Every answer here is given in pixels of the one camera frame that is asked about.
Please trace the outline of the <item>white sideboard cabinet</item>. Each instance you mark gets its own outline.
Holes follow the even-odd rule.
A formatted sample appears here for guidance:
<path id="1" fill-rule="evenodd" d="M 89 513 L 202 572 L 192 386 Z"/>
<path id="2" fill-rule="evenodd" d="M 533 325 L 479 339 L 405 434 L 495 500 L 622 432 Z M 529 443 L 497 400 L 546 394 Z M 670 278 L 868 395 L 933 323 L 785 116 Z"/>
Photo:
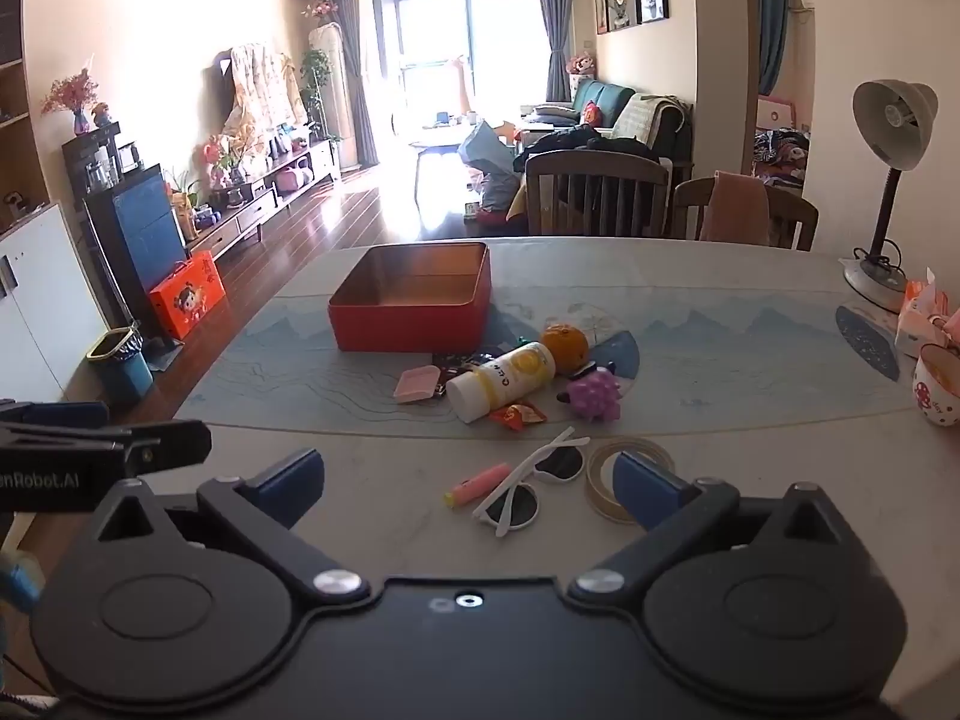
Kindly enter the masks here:
<path id="1" fill-rule="evenodd" d="M 86 353 L 107 330 L 57 205 L 2 234 L 2 395 L 20 401 L 103 394 Z"/>

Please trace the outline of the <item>green sofa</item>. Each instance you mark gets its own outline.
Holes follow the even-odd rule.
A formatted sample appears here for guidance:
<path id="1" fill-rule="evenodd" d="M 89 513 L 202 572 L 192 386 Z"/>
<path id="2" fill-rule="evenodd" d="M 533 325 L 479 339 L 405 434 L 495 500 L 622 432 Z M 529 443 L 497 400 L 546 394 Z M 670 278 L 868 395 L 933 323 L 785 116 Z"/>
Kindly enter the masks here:
<path id="1" fill-rule="evenodd" d="M 583 121 L 584 111 L 595 104 L 601 111 L 599 130 L 613 138 L 633 138 L 659 158 L 690 163 L 693 154 L 692 111 L 682 99 L 670 94 L 652 94 L 628 86 L 586 78 L 578 85 L 571 103 L 536 104 L 526 121 L 554 127 L 573 127 Z"/>

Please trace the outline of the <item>wooden chair with towel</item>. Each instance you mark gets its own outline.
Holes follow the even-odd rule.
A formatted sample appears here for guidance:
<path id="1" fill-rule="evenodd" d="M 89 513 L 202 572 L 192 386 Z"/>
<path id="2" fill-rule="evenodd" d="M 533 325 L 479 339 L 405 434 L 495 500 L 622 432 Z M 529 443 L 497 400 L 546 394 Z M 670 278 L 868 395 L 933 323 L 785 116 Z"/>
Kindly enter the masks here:
<path id="1" fill-rule="evenodd" d="M 669 239 L 688 239 L 688 229 L 700 234 L 715 179 L 700 177 L 677 185 L 670 200 L 665 232 Z M 797 193 L 770 184 L 765 188 L 770 204 L 770 244 L 779 249 L 811 252 L 818 210 Z"/>

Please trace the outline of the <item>pink ridged plastic box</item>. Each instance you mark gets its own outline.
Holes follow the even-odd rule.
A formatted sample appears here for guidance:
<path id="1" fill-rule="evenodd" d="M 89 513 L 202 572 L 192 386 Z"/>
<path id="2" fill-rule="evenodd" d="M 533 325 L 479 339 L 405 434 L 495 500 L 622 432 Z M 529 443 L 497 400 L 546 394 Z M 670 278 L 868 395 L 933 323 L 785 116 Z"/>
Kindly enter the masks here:
<path id="1" fill-rule="evenodd" d="M 394 400 L 402 405 L 431 400 L 438 390 L 441 369 L 438 366 L 412 367 L 402 372 L 394 388 Z"/>

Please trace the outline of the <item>clear tape roll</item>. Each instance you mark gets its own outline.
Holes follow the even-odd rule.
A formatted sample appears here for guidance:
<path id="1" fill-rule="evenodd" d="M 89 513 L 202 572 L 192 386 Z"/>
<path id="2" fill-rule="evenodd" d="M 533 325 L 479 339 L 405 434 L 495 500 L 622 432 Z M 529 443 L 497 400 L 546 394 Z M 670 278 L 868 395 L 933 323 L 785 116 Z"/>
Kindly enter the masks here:
<path id="1" fill-rule="evenodd" d="M 590 452 L 586 499 L 610 522 L 656 527 L 680 507 L 683 483 L 674 462 L 646 439 L 609 440 Z"/>

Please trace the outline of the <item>pink highlighter tube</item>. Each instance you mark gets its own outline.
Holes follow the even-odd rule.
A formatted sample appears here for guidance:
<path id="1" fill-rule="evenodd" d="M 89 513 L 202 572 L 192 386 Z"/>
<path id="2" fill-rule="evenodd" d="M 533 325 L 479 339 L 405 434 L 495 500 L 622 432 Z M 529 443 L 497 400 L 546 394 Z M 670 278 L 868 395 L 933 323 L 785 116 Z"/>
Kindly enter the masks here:
<path id="1" fill-rule="evenodd" d="M 444 494 L 444 502 L 449 509 L 457 509 L 457 507 L 464 507 L 474 500 L 483 499 L 491 491 L 498 488 L 511 475 L 511 472 L 512 468 L 507 463 L 500 463 L 500 465 L 487 468 L 482 473 L 477 473 L 475 476 L 460 481 L 457 486 Z"/>

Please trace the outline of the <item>purple spiky toy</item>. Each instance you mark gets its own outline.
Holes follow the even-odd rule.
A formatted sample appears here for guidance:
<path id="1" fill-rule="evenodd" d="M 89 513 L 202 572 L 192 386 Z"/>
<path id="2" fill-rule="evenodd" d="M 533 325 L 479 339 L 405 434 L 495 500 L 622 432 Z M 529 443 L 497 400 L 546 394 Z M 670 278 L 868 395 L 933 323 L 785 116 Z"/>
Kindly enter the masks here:
<path id="1" fill-rule="evenodd" d="M 597 362 L 590 362 L 574 372 L 566 387 L 556 394 L 558 403 L 587 421 L 617 421 L 621 399 L 619 381 L 612 369 L 599 366 Z"/>

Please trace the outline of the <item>white red patterned mug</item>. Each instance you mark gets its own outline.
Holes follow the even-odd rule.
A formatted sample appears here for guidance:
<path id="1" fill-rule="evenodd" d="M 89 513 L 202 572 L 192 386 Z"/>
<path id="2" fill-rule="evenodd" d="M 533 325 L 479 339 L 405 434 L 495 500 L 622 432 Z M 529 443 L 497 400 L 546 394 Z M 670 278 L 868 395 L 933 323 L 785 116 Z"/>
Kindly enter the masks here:
<path id="1" fill-rule="evenodd" d="M 960 359 L 949 348 L 923 344 L 911 381 L 921 413 L 935 426 L 953 427 L 960 421 Z"/>

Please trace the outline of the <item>white frame sunglasses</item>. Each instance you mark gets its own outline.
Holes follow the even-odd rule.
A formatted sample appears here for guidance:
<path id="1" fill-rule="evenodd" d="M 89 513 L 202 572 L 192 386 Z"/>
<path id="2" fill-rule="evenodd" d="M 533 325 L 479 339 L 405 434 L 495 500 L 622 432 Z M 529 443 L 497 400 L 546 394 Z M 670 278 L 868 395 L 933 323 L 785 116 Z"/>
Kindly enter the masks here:
<path id="1" fill-rule="evenodd" d="M 540 512 L 535 484 L 571 484 L 579 479 L 586 469 L 589 444 L 589 436 L 576 436 L 568 427 L 540 445 L 478 502 L 473 520 L 493 528 L 496 538 L 532 525 Z"/>

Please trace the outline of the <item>light blue paper bag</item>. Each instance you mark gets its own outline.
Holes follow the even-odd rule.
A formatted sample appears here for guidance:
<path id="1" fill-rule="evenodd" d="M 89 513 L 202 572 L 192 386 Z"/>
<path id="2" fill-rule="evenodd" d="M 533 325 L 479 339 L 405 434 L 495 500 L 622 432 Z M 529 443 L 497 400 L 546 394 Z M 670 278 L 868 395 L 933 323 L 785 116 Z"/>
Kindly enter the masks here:
<path id="1" fill-rule="evenodd" d="M 480 206 L 494 213 L 506 213 L 521 187 L 521 177 L 514 171 L 514 154 L 496 135 L 487 122 L 477 122 L 460 144 L 460 161 L 482 174 Z"/>

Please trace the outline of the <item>low wooden tv console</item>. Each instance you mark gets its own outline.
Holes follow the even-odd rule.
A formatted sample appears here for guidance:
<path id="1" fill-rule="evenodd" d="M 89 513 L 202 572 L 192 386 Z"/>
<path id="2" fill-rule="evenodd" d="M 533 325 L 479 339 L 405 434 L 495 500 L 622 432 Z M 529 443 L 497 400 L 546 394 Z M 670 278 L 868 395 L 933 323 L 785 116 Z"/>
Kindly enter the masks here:
<path id="1" fill-rule="evenodd" d="M 304 199 L 324 181 L 340 179 L 337 147 L 331 140 L 316 140 L 281 160 L 268 160 L 262 176 L 210 192 L 206 204 L 212 208 L 215 222 L 197 232 L 185 249 L 190 255 L 208 250 L 217 259 L 242 239 L 262 239 L 263 227 L 277 213 L 290 211 L 296 200 Z"/>

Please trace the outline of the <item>white yellow vitamin bottle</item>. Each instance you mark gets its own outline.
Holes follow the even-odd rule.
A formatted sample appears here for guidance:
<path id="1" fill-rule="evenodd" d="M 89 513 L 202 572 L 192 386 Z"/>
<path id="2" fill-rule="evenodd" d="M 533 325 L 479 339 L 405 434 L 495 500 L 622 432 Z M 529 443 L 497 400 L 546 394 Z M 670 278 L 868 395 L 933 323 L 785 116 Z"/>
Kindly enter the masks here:
<path id="1" fill-rule="evenodd" d="M 533 341 L 449 380 L 446 398 L 455 416 L 472 424 L 534 394 L 555 376 L 550 351 L 540 341 Z"/>

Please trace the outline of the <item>dark wooden dining chair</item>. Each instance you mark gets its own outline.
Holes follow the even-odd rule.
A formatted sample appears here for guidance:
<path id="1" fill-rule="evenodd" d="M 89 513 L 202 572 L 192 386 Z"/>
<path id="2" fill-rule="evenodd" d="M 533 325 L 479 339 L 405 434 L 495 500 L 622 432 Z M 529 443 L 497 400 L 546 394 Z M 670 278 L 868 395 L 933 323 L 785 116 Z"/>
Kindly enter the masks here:
<path id="1" fill-rule="evenodd" d="M 534 236 L 660 238 L 669 171 L 658 161 L 595 149 L 534 154 L 524 169 Z"/>

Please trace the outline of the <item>pink tissue pack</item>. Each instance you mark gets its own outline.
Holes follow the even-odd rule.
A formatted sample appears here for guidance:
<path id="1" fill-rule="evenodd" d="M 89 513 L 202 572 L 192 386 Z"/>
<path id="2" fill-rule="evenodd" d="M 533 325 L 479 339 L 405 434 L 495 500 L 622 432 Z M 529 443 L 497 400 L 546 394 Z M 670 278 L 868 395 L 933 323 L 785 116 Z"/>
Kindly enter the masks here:
<path id="1" fill-rule="evenodd" d="M 922 280 L 907 282 L 900 314 L 896 319 L 895 346 L 903 355 L 918 358 L 924 344 L 957 351 L 958 309 L 950 305 L 932 270 Z"/>

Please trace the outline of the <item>orange gift box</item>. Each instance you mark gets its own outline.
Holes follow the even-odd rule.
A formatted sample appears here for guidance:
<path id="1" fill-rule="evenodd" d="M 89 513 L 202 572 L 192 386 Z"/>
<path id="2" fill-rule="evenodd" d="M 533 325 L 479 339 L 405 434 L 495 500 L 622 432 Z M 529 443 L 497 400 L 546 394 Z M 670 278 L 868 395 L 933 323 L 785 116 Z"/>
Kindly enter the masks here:
<path id="1" fill-rule="evenodd" d="M 224 296 L 213 255 L 204 250 L 179 263 L 166 280 L 151 289 L 149 302 L 161 328 L 182 341 Z"/>

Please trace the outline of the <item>red metal tin box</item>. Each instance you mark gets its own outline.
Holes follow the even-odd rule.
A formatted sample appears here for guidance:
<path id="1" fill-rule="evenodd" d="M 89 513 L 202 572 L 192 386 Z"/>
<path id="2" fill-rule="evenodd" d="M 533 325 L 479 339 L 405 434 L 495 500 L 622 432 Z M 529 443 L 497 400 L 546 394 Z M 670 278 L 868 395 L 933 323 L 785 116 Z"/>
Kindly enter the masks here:
<path id="1" fill-rule="evenodd" d="M 471 353 L 490 299 L 483 242 L 378 245 L 332 294 L 329 320 L 348 353 Z"/>

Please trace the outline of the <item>red candy wrapper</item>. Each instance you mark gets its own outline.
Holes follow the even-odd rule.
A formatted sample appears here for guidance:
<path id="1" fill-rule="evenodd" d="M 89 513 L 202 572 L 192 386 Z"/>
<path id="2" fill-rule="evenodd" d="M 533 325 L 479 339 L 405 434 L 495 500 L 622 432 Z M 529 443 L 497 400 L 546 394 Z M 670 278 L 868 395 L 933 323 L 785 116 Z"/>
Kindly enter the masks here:
<path id="1" fill-rule="evenodd" d="M 498 422 L 515 433 L 522 433 L 524 429 L 545 424 L 547 417 L 534 405 L 525 401 L 516 401 L 508 406 L 501 406 L 488 415 L 491 421 Z"/>

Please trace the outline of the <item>blue front dark cabinet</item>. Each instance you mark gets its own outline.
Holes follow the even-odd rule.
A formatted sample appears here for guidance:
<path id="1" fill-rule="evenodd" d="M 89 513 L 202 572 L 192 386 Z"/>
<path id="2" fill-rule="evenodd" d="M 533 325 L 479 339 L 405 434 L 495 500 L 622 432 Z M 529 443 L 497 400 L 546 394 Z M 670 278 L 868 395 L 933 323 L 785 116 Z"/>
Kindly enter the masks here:
<path id="1" fill-rule="evenodd" d="M 166 337 L 149 293 L 185 260 L 185 245 L 160 166 L 133 171 L 83 205 L 114 317 L 135 320 L 146 338 Z"/>

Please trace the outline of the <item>orange fruit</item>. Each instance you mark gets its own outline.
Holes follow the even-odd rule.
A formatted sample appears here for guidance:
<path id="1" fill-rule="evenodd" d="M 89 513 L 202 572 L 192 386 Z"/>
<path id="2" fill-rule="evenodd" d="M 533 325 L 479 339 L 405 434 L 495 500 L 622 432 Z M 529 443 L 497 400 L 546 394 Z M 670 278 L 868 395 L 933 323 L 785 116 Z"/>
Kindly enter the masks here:
<path id="1" fill-rule="evenodd" d="M 586 335 L 569 323 L 552 323 L 544 328 L 540 343 L 550 351 L 558 376 L 571 376 L 589 362 Z"/>

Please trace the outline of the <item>teal waste bin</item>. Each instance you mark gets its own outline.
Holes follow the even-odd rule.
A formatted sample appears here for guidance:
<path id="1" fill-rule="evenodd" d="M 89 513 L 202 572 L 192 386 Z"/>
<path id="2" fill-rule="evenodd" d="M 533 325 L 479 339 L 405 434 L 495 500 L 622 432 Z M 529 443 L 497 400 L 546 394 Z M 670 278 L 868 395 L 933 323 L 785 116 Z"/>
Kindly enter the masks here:
<path id="1" fill-rule="evenodd" d="M 153 387 L 153 372 L 143 355 L 137 327 L 111 328 L 86 353 L 86 362 L 117 406 L 132 406 Z"/>

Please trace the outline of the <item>pink towel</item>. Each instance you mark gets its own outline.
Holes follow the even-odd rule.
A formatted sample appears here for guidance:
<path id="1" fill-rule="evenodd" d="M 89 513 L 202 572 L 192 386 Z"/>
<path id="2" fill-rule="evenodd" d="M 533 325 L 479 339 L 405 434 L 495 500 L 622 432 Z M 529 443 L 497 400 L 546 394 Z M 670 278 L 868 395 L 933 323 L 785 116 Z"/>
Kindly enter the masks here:
<path id="1" fill-rule="evenodd" d="M 765 185 L 755 177 L 716 172 L 704 212 L 702 241 L 768 245 L 770 224 Z"/>

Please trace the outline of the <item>grey desk lamp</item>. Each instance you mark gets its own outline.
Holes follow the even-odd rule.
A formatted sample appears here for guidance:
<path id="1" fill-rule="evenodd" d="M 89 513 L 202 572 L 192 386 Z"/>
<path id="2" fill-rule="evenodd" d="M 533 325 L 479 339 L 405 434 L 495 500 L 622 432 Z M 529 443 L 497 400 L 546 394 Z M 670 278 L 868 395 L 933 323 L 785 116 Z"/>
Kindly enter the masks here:
<path id="1" fill-rule="evenodd" d="M 939 98 L 924 83 L 872 80 L 854 90 L 851 106 L 862 140 L 887 166 L 887 177 L 871 243 L 867 249 L 854 249 L 853 260 L 844 265 L 844 281 L 862 299 L 896 314 L 905 299 L 908 278 L 901 262 L 892 262 L 884 254 L 887 244 L 900 252 L 887 232 L 901 177 L 916 169 L 928 151 Z"/>

